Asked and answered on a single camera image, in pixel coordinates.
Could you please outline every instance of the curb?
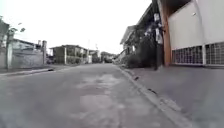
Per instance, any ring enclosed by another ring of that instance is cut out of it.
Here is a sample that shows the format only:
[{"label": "curb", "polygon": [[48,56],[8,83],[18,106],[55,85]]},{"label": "curb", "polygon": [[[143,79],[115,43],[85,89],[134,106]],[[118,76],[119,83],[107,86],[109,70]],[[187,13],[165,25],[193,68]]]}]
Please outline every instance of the curb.
[{"label": "curb", "polygon": [[30,70],[30,71],[19,71],[19,72],[13,72],[13,73],[0,74],[0,77],[15,76],[15,75],[28,75],[28,74],[48,72],[48,71],[53,71],[53,70],[54,70],[53,68],[47,68],[47,69],[38,69],[38,70]]},{"label": "curb", "polygon": [[196,123],[188,120],[180,112],[173,110],[167,103],[162,102],[157,95],[148,91],[143,85],[137,83],[133,80],[132,76],[122,70],[120,67],[115,66],[124,76],[128,78],[129,81],[137,87],[138,91],[142,93],[151,103],[153,103],[159,110],[161,110],[175,125],[180,128],[199,128]]}]

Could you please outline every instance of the roof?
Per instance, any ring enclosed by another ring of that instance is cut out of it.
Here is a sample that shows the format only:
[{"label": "roof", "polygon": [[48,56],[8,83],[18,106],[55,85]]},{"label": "roof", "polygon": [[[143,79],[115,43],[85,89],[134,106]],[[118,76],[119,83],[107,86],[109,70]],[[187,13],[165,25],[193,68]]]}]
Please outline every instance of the roof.
[{"label": "roof", "polygon": [[121,42],[120,44],[124,44],[128,38],[130,37],[131,33],[134,31],[136,25],[133,25],[133,26],[128,26],[125,33],[124,33],[124,36],[123,38],[121,39]]},{"label": "roof", "polygon": [[150,21],[154,20],[154,14],[153,14],[153,4],[151,3],[149,7],[146,9],[140,20],[138,21],[137,25],[140,28],[145,28]]},{"label": "roof", "polygon": [[79,45],[61,45],[61,46],[52,47],[52,48],[50,48],[50,49],[59,48],[59,47],[76,47],[76,48],[82,48],[82,49],[84,49],[84,50],[87,50],[86,48],[81,47],[81,46],[79,46]]},{"label": "roof", "polygon": [[35,44],[35,43],[31,43],[31,42],[28,42],[28,41],[24,41],[24,40],[21,40],[21,39],[13,39],[14,41],[19,41],[21,43],[24,43],[24,44],[29,44],[29,45],[39,45],[39,44]]}]

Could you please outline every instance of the street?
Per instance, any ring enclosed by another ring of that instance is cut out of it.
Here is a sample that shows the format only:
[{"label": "street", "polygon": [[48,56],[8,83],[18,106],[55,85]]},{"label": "street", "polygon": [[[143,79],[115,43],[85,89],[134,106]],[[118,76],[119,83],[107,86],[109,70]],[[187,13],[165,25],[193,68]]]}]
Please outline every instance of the street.
[{"label": "street", "polygon": [[176,128],[112,64],[0,78],[0,128]]}]

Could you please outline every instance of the white wall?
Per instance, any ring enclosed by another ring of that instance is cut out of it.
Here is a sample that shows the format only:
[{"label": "white wall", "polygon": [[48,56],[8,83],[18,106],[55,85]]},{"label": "white wall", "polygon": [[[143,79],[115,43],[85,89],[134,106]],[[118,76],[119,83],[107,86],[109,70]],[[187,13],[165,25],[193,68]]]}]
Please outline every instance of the white wall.
[{"label": "white wall", "polygon": [[206,43],[224,41],[224,0],[198,0]]},{"label": "white wall", "polygon": [[168,22],[172,50],[202,45],[200,22],[193,2],[174,13]]}]

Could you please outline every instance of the pillar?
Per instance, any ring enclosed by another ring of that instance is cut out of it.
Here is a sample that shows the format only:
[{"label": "pillar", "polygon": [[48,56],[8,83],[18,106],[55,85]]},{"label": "pillar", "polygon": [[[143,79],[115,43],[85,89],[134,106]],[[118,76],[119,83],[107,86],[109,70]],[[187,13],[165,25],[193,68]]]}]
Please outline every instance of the pillar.
[{"label": "pillar", "polygon": [[164,64],[169,66],[172,60],[171,45],[170,45],[170,34],[169,34],[169,24],[168,15],[169,11],[164,5],[164,1],[157,0],[159,6],[159,12],[161,16],[162,25],[164,26],[165,32],[163,32],[163,46],[164,46]]},{"label": "pillar", "polygon": [[6,42],[6,68],[12,69],[12,54],[13,54],[13,36],[14,33],[9,31],[7,34],[7,42]]},{"label": "pillar", "polygon": [[64,47],[64,64],[67,64],[67,48]]},{"label": "pillar", "polygon": [[47,64],[47,41],[42,41],[43,65]]}]

